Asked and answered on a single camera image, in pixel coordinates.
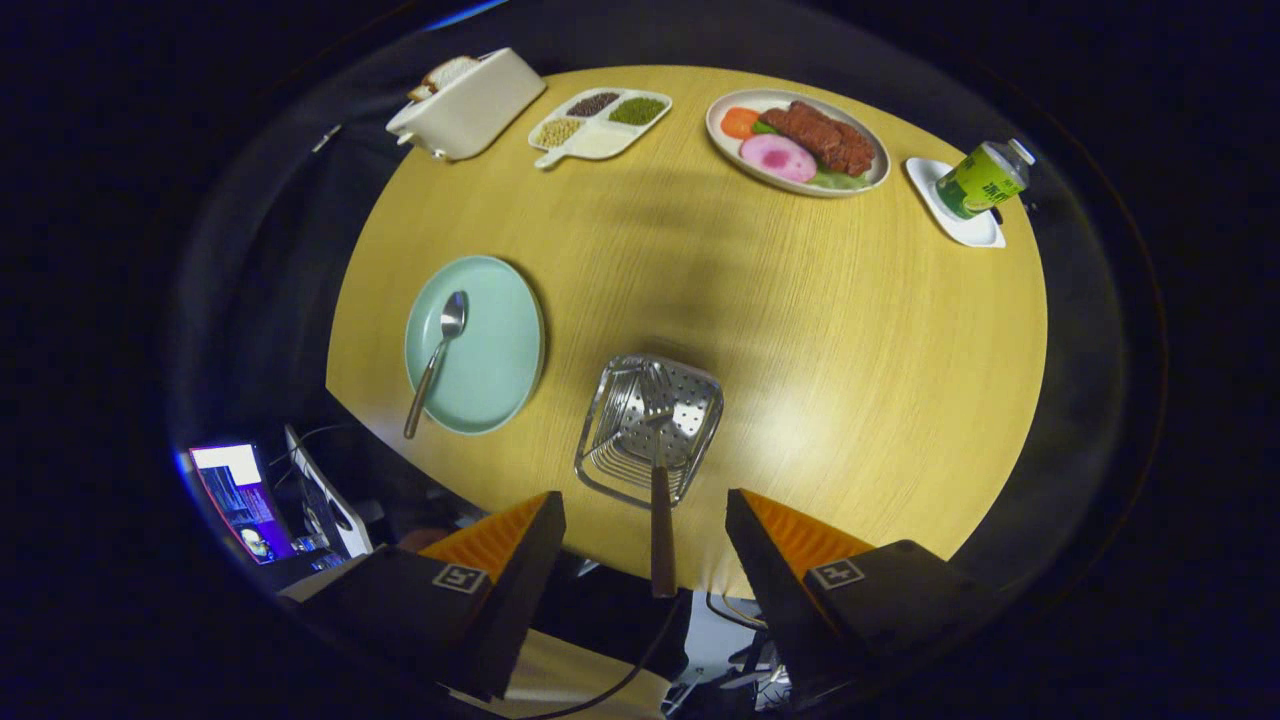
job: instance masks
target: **dark background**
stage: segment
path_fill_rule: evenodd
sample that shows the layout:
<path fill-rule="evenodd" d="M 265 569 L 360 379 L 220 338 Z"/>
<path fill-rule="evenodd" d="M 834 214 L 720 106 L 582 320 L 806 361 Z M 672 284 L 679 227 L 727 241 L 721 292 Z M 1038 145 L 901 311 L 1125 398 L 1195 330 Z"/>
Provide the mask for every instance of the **dark background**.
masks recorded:
<path fill-rule="evenodd" d="M 1108 552 L 1016 642 L 945 662 L 891 701 L 910 715 L 943 701 L 1001 715 L 1274 702 L 1260 692 L 1280 670 L 1265 557 L 1276 518 L 1263 296 L 1274 231 L 1253 224 L 1275 205 L 1267 18 L 1185 3 L 1012 1 L 979 22 L 973 4 L 817 5 L 943 67 L 989 68 L 1061 122 L 1129 204 L 1169 319 L 1165 437 Z M 42 610 L 9 675 L 40 703 L 27 710 L 401 706 L 376 683 L 335 683 L 333 653 L 264 614 L 229 573 L 174 475 L 156 387 L 182 231 L 216 168 L 301 88 L 449 9 L 413 5 L 332 47 L 396 8 L 70 3 L 3 31 L 10 202 L 20 229 L 31 217 L 9 250 L 15 487 L 36 533 L 18 541 L 15 587 L 20 606 Z"/>

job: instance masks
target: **white tray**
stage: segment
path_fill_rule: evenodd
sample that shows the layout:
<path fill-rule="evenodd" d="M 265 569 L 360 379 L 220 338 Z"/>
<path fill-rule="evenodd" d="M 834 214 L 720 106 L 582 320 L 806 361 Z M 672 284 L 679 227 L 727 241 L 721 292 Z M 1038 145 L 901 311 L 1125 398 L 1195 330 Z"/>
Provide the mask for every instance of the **white tray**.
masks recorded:
<path fill-rule="evenodd" d="M 582 127 L 577 128 L 577 132 L 570 136 L 563 145 L 557 145 L 556 147 L 547 147 L 535 142 L 538 133 L 543 129 L 543 126 L 550 120 L 559 118 L 570 118 L 566 115 L 570 108 L 576 105 L 579 100 L 585 100 L 593 95 L 600 92 L 617 92 L 618 96 L 613 99 L 613 102 L 605 105 L 600 111 L 589 117 L 579 118 L 572 117 L 575 120 L 582 120 Z M 643 126 L 631 126 L 627 123 L 616 123 L 609 119 L 609 113 L 617 109 L 618 105 L 631 100 L 632 97 L 652 97 L 654 100 L 662 100 L 667 104 L 652 120 Z M 649 128 L 654 126 L 671 110 L 671 97 L 660 92 L 649 92 L 646 90 L 630 90 L 626 87 L 593 87 L 591 90 L 584 90 L 573 97 L 570 97 L 564 102 L 561 102 L 559 108 L 556 108 L 545 118 L 543 118 L 534 129 L 529 131 L 529 145 L 536 147 L 538 150 L 547 151 L 534 163 L 535 168 L 549 169 L 561 158 L 566 155 L 572 155 L 573 158 L 584 158 L 586 160 L 604 160 L 613 158 L 618 152 L 622 152 L 631 146 L 632 142 L 640 138 Z"/>
<path fill-rule="evenodd" d="M 1000 232 L 1000 225 L 991 213 L 982 213 L 968 220 L 957 220 L 943 208 L 936 184 L 942 176 L 950 172 L 951 165 L 938 160 L 911 158 L 906 161 L 906 174 L 911 178 L 911 184 L 920 193 L 920 200 L 929 209 L 933 219 L 942 225 L 942 231 L 951 236 L 951 240 L 969 247 L 1004 247 L 1005 233 Z"/>

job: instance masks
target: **white saucer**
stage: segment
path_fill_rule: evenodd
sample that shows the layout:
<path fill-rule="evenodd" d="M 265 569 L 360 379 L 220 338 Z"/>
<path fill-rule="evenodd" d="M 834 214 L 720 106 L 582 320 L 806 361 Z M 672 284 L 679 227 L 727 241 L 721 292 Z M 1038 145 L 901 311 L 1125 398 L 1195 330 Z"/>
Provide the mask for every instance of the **white saucer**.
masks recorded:
<path fill-rule="evenodd" d="M 950 172 L 951 165 L 938 160 L 911 158 L 906 161 L 906 174 L 911 178 L 911 184 L 920 193 L 920 200 L 933 214 L 933 219 L 942 225 L 951 240 L 969 247 L 1005 247 L 1005 233 L 1000 232 L 1000 225 L 996 224 L 996 218 L 991 213 L 983 213 L 968 220 L 957 220 L 942 206 L 942 199 L 938 197 L 934 186 L 942 176 Z"/>

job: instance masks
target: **plate rim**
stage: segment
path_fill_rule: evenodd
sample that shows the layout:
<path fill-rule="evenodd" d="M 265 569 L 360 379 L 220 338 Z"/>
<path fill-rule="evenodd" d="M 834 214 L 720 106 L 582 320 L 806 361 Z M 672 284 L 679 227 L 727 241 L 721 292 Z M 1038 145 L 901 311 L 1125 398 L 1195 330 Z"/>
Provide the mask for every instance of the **plate rim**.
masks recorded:
<path fill-rule="evenodd" d="M 859 126 L 859 129 L 867 131 L 867 135 L 870 136 L 868 140 L 870 140 L 872 142 L 874 142 L 874 145 L 879 150 L 882 150 L 884 152 L 884 177 L 882 177 L 881 179 L 876 181 L 874 183 L 872 183 L 872 184 L 869 184 L 867 187 L 855 188 L 855 190 L 835 190 L 835 188 L 810 186 L 808 183 L 800 183 L 800 182 L 795 182 L 795 181 L 788 181 L 788 179 L 785 179 L 785 178 L 780 178 L 780 177 L 772 176 L 769 173 L 765 173 L 764 170 L 760 170 L 759 168 L 755 168 L 755 167 L 748 164 L 745 160 L 742 160 L 737 155 L 730 152 L 723 145 L 719 143 L 719 141 L 717 138 L 717 135 L 716 135 L 716 132 L 717 132 L 718 128 L 716 128 L 714 124 L 712 123 L 712 110 L 714 110 L 717 105 L 719 105 L 721 102 L 723 102 L 726 100 L 730 100 L 730 99 L 732 99 L 732 97 L 735 97 L 737 95 L 746 95 L 746 94 L 750 94 L 750 92 L 776 92 L 776 94 L 788 95 L 788 96 L 791 96 L 792 100 L 805 100 L 805 101 L 809 101 L 809 102 L 815 102 L 815 104 L 818 104 L 818 105 L 822 106 L 822 108 L 819 108 L 820 110 L 823 110 L 823 109 L 832 109 L 832 110 L 836 110 L 837 113 L 840 113 L 840 114 L 850 118 L 851 120 L 854 120 Z M 884 184 L 884 181 L 887 181 L 888 177 L 891 174 L 893 174 L 893 156 L 890 155 L 888 147 L 884 146 L 884 141 L 882 141 L 879 138 L 879 136 L 876 135 L 874 131 L 872 131 L 869 127 L 867 127 L 867 123 L 859 120 L 858 118 L 855 118 L 852 115 L 852 113 L 849 113 L 847 110 L 841 110 L 840 108 L 832 105 L 831 102 L 827 102 L 824 100 L 818 100 L 817 97 L 813 97 L 812 95 L 805 95 L 804 92 L 796 92 L 794 90 L 782 90 L 780 87 L 750 87 L 750 88 L 744 88 L 744 90 L 735 90 L 733 92 L 727 92 L 724 95 L 721 95 L 719 97 L 717 97 L 716 100 L 713 100 L 710 105 L 707 106 L 707 113 L 704 115 L 704 124 L 707 126 L 707 135 L 710 136 L 712 145 L 714 145 L 716 149 L 722 155 L 724 155 L 726 158 L 728 158 L 733 163 L 733 165 L 736 165 L 741 170 L 745 170 L 749 176 L 751 176 L 751 177 L 754 177 L 756 179 L 764 181 L 764 182 L 767 182 L 769 184 L 773 184 L 774 187 L 778 187 L 781 190 L 787 190 L 790 192 L 795 192 L 796 195 L 808 195 L 810 197 L 854 197 L 856 195 L 861 195 L 864 192 L 876 190 L 877 187 Z"/>
<path fill-rule="evenodd" d="M 417 290 L 417 293 L 413 296 L 413 304 L 410 305 L 408 318 L 404 322 L 404 342 L 403 342 L 404 377 L 408 379 L 408 389 L 410 389 L 410 392 L 411 393 L 416 392 L 416 386 L 415 386 L 413 380 L 417 379 L 417 378 L 413 377 L 412 368 L 410 368 L 410 357 L 408 357 L 410 332 L 411 332 L 411 328 L 413 327 L 413 323 L 412 323 L 412 320 L 413 320 L 413 309 L 417 307 L 417 304 L 421 300 L 422 293 L 426 292 L 426 288 L 433 282 L 435 282 L 435 278 L 440 277 L 442 274 L 444 274 L 448 269 L 453 268 L 454 265 L 461 265 L 463 263 L 474 263 L 474 261 L 497 263 L 502 269 L 504 269 L 506 272 L 508 272 L 512 275 L 515 275 L 516 279 L 520 281 L 521 286 L 524 286 L 525 292 L 529 293 L 529 299 L 530 299 L 530 301 L 534 305 L 534 314 L 538 318 L 538 361 L 534 365 L 534 378 L 529 383 L 529 388 L 525 391 L 525 395 L 520 398 L 520 402 L 517 402 L 515 405 L 515 407 L 512 407 L 511 413 L 508 413 L 500 421 L 498 421 L 498 423 L 495 423 L 495 424 L 493 424 L 493 425 L 490 425 L 490 427 L 488 427 L 488 428 L 485 428 L 483 430 L 462 430 L 462 429 L 454 428 L 451 424 L 444 423 L 439 418 L 436 418 L 431 413 L 430 407 L 428 406 L 428 402 L 422 404 L 422 411 L 426 413 L 426 416 L 430 418 L 436 425 L 439 425 L 439 427 L 449 430 L 451 433 L 457 433 L 457 434 L 461 434 L 461 436 L 472 436 L 472 437 L 474 436 L 488 434 L 488 433 L 492 433 L 492 432 L 497 430 L 498 428 L 502 428 L 503 425 L 506 425 L 507 423 L 509 423 L 512 420 L 512 418 L 515 418 L 516 415 L 518 415 L 521 410 L 525 409 L 525 405 L 529 404 L 529 398 L 532 397 L 534 391 L 538 388 L 538 383 L 539 383 L 539 380 L 543 377 L 543 361 L 545 360 L 545 352 L 547 352 L 547 328 L 545 328 L 545 323 L 543 320 L 543 307 L 541 307 L 541 304 L 538 302 L 538 293 L 534 292 L 532 286 L 529 284 L 529 281 L 525 279 L 525 275 L 522 275 L 520 273 L 520 270 L 517 270 L 511 263 L 507 263 L 502 258 L 495 258 L 493 255 L 463 255 L 462 258 L 454 258 L 453 260 L 451 260 L 451 261 L 445 263 L 443 266 L 440 266 L 439 270 L 436 270 L 435 273 L 433 273 L 431 277 L 428 278 L 426 282 L 422 283 L 422 287 L 420 287 Z"/>

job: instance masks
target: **white toaster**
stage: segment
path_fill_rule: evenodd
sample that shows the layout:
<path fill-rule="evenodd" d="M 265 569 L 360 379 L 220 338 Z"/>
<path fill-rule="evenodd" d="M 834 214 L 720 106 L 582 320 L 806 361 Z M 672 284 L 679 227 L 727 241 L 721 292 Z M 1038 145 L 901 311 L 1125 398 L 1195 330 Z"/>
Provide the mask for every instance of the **white toaster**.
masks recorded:
<path fill-rule="evenodd" d="M 547 83 L 511 47 L 479 60 L 426 100 L 402 108 L 387 123 L 387 132 L 436 160 L 465 160 L 489 147 Z"/>

